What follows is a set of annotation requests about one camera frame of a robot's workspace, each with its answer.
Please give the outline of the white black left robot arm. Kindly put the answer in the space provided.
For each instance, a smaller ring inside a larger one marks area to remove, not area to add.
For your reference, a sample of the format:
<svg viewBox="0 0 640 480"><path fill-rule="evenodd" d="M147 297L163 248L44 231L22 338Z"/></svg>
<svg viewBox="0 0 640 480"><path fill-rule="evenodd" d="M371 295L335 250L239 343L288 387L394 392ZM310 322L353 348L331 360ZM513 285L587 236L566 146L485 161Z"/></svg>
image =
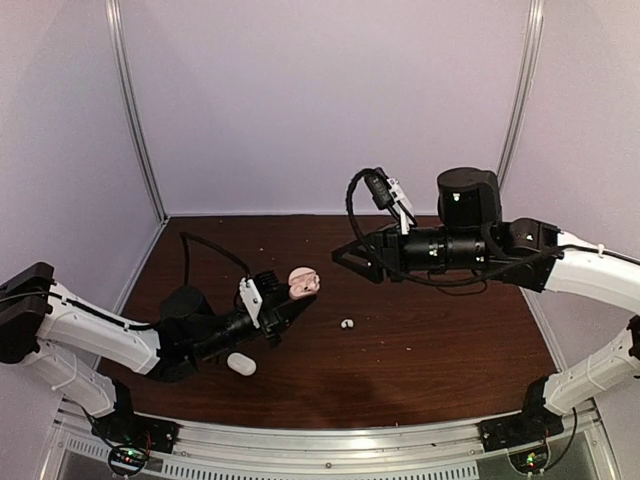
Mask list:
<svg viewBox="0 0 640 480"><path fill-rule="evenodd" d="M216 314L203 293L183 285L161 304L161 318L141 323L102 309L57 282L37 262L1 285L1 361L31 369L83 407L123 444L137 442L144 424L128 389L80 360L83 350L163 383L198 371L201 361L233 355L258 337L271 345L317 298L320 276L298 267L286 282L272 271L239 282L239 303Z"/></svg>

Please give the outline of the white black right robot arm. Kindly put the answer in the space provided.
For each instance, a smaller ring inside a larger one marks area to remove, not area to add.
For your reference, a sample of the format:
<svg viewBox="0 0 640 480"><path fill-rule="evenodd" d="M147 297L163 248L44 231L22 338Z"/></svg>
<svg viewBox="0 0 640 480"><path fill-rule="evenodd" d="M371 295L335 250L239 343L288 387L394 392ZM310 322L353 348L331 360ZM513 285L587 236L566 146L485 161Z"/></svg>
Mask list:
<svg viewBox="0 0 640 480"><path fill-rule="evenodd" d="M333 261L380 284L389 279L453 289L502 282L541 293L567 293L633 314L608 345L531 385L513 419L519 440L535 440L582 401L639 372L639 262L531 218L502 219L494 172L457 167L437 178L437 227L420 227L399 183L365 168L350 180L346 211L354 241Z"/></svg>

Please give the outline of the pink earbud charging case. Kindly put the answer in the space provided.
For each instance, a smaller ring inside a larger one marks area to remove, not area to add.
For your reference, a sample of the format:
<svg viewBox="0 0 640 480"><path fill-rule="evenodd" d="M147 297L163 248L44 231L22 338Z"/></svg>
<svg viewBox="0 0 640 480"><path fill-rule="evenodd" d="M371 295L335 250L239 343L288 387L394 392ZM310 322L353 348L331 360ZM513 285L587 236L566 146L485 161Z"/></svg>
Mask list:
<svg viewBox="0 0 640 480"><path fill-rule="evenodd" d="M288 277L289 297L292 300L316 295L320 290L320 277L310 267L297 267Z"/></svg>

